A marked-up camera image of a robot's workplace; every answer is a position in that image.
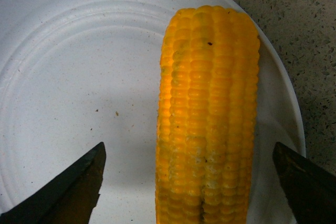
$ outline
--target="yellow corn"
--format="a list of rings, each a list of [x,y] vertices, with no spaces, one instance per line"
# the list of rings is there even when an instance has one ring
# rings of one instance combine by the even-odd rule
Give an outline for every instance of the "yellow corn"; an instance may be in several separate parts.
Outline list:
[[[245,223],[259,59],[248,15],[177,11],[162,44],[157,224]]]

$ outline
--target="granite surface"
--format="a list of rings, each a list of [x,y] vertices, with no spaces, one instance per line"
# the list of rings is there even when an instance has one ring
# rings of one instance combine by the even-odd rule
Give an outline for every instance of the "granite surface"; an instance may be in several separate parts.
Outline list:
[[[307,157],[336,174],[336,0],[234,0],[269,38],[301,109]]]

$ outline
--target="corn on the cob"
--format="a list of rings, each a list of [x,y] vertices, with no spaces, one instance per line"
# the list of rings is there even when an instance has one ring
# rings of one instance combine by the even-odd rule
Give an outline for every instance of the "corn on the cob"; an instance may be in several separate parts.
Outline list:
[[[258,31],[233,9],[177,11],[162,44],[156,139],[157,224],[245,223]]]

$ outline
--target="white plate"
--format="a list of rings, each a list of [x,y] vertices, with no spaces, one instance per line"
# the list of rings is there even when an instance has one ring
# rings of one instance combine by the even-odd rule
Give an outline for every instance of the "white plate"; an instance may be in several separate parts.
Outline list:
[[[0,0],[0,208],[33,194],[100,141],[107,149],[90,223],[154,223],[160,46],[175,11],[232,0]],[[287,73],[262,33],[248,223],[293,223],[271,160],[305,155]]]

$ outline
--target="boiled corn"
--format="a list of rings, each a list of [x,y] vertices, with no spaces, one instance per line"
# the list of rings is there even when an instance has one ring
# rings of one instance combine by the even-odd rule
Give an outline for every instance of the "boiled corn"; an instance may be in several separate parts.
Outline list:
[[[163,39],[156,139],[157,224],[245,223],[258,31],[220,6],[180,9]]]

